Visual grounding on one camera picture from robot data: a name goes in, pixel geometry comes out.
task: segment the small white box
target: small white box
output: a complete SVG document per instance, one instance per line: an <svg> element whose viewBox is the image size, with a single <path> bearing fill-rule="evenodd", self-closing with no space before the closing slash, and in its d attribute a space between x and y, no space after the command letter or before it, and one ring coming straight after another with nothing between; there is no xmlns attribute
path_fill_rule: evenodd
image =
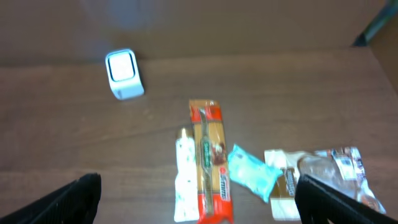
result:
<svg viewBox="0 0 398 224"><path fill-rule="evenodd" d="M122 49L107 54L105 64L109 85L117 99L126 100L144 94L136 56L132 50Z"/></svg>

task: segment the light blue packet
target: light blue packet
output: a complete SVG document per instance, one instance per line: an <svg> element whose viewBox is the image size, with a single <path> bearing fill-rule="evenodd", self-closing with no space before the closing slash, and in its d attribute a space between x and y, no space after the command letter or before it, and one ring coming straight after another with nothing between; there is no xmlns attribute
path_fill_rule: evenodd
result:
<svg viewBox="0 0 398 224"><path fill-rule="evenodd" d="M276 180L283 173L276 167L266 165L236 144L228 155L228 169L232 181L249 188L265 203L268 203Z"/></svg>

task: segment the spaghetti package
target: spaghetti package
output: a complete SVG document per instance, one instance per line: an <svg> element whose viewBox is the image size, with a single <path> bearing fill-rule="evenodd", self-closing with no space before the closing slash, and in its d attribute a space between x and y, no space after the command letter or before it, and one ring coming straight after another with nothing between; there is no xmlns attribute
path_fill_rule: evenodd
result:
<svg viewBox="0 0 398 224"><path fill-rule="evenodd" d="M199 221L233 223L224 127L218 102L190 100L195 136Z"/></svg>

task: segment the wooden table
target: wooden table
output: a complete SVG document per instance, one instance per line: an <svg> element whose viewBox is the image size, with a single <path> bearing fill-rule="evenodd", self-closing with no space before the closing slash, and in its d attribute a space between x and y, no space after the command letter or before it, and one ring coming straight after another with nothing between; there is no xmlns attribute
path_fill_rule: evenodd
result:
<svg viewBox="0 0 398 224"><path fill-rule="evenodd" d="M188 99L209 98L229 150L236 142L263 159L265 149L358 146L398 219L398 99L369 49L139 66L146 94L130 101L114 98L103 62L0 68L0 216L98 172L95 223L173 223L175 132L190 125ZM270 205L231 187L236 223L275 222Z"/></svg>

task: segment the green label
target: green label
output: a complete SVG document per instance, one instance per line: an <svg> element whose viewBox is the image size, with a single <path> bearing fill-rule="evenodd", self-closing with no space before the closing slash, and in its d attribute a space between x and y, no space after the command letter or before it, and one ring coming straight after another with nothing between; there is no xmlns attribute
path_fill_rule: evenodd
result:
<svg viewBox="0 0 398 224"><path fill-rule="evenodd" d="M210 164L210 142L208 141L204 141L203 142L203 162L204 162L204 166L205 168L210 168L211 164Z"/></svg>

